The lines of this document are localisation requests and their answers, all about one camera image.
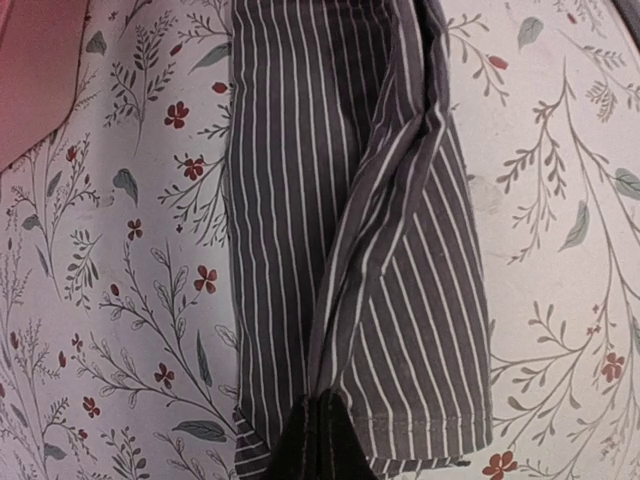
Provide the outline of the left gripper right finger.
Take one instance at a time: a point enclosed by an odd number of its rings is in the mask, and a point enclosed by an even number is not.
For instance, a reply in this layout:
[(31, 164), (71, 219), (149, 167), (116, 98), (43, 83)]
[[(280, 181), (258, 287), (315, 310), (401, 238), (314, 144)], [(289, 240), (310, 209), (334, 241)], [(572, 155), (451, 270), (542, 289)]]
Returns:
[(376, 480), (342, 397), (326, 390), (318, 407), (317, 478)]

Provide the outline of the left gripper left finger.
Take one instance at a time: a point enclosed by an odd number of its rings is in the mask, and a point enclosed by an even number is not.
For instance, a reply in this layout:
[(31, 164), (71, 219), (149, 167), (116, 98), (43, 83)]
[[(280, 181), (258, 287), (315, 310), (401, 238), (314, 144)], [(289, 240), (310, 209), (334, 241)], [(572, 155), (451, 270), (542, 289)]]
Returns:
[(267, 468), (269, 480), (318, 478), (318, 428), (318, 399), (301, 396), (291, 409)]

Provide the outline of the grey striped underwear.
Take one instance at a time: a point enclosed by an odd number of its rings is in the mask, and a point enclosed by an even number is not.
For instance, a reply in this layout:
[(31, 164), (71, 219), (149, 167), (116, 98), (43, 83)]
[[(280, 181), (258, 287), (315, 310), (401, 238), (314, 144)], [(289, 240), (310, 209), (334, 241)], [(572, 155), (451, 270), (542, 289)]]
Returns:
[(493, 439), (480, 248), (437, 1), (234, 1), (235, 466), (296, 401), (346, 405), (377, 479)]

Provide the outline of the pink divided organizer box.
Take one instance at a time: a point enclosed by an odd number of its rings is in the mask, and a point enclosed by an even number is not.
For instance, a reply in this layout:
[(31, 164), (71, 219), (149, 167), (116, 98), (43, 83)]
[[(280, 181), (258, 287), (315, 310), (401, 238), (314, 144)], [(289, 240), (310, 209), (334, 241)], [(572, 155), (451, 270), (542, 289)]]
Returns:
[(1, 3), (2, 169), (68, 117), (87, 8), (87, 0)]

